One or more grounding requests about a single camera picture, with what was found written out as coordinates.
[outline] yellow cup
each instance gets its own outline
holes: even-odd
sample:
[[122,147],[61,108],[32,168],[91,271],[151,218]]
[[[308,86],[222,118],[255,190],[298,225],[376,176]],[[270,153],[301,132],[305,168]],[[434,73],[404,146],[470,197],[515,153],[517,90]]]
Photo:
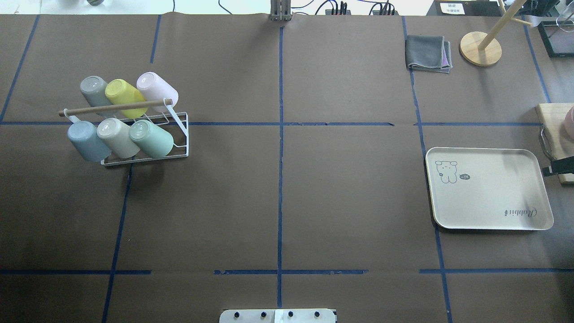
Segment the yellow cup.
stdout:
[[[144,96],[138,89],[122,79],[113,80],[106,86],[106,97],[113,104],[145,101]],[[135,119],[141,117],[147,110],[146,107],[142,107],[140,109],[122,110],[122,113],[129,119]]]

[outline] wooden mug tree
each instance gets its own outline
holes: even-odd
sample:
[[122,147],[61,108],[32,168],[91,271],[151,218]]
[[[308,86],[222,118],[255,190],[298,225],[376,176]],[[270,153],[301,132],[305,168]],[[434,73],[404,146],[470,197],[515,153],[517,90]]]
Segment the wooden mug tree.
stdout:
[[502,56],[502,48],[494,37],[497,36],[508,21],[512,20],[530,26],[529,22],[513,17],[525,2],[526,0],[516,0],[506,11],[502,0],[498,0],[500,8],[504,12],[502,18],[498,20],[488,34],[469,32],[464,35],[460,40],[460,54],[470,63],[478,66],[490,66],[498,62]]

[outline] wooden cutting board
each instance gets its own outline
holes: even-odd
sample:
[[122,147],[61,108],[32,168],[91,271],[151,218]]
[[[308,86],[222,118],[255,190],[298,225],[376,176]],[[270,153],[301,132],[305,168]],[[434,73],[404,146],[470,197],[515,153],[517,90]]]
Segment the wooden cutting board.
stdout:
[[[574,103],[541,103],[536,106],[538,119],[544,124],[550,152],[557,159],[574,156],[574,140],[564,128],[566,113]],[[562,184],[574,184],[574,174],[559,174]]]

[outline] mint green cup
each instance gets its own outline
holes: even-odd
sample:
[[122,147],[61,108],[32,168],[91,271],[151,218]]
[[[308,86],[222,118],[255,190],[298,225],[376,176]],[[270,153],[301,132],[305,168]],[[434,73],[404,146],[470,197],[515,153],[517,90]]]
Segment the mint green cup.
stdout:
[[172,151],[172,135],[148,120],[139,120],[130,127],[130,139],[151,158],[165,157]]

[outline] white floor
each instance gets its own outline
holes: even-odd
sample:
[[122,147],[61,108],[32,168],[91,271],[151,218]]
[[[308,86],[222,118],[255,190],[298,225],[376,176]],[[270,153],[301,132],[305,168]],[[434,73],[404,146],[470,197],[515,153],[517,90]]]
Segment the white floor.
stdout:
[[[311,0],[292,0],[292,7],[304,6]],[[314,0],[304,9],[293,9],[314,14],[324,0]],[[366,15],[373,3],[346,0],[353,15]],[[391,3],[403,16],[424,16],[433,0],[393,0]],[[176,11],[187,14],[227,14],[218,0],[175,0]],[[269,13],[270,0],[221,0],[233,14]],[[325,4],[323,9],[330,9]],[[162,14],[173,9],[173,0],[104,0],[91,6],[86,0],[0,0],[0,14]]]

